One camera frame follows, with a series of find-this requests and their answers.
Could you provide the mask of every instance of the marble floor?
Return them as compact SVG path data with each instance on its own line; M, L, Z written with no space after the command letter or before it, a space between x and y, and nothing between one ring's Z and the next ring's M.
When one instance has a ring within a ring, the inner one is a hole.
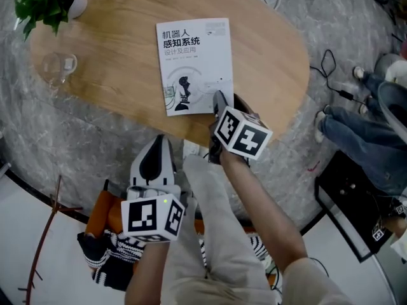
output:
M276 2L265 1L270 8ZM373 0L281 0L278 12L301 32L312 65L319 66L325 49L332 49L338 64L332 86L360 98L367 94L352 79L353 66L372 70L377 57L393 48L392 22L379 5ZM24 42L21 28L13 31L14 23L13 0L0 0L1 157L45 194L53 191L62 174L61 201L81 205L88 214L106 178L126 188L132 160L159 132L63 90L50 90L34 72L29 42ZM314 179L335 152L328 141L314 143L314 116L327 103L357 109L357 104L333 95L324 79L311 72L307 95L291 127L252 163L267 191L299 227L320 210L313 196ZM183 142L175 137L171 141L180 168ZM182 172L177 179L187 188ZM233 210L244 218L230 186L228 191Z

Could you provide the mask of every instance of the book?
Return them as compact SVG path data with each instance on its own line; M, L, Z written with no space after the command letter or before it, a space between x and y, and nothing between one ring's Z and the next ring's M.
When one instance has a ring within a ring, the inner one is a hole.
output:
M213 113L218 90L233 107L229 20L183 20L156 29L167 116Z

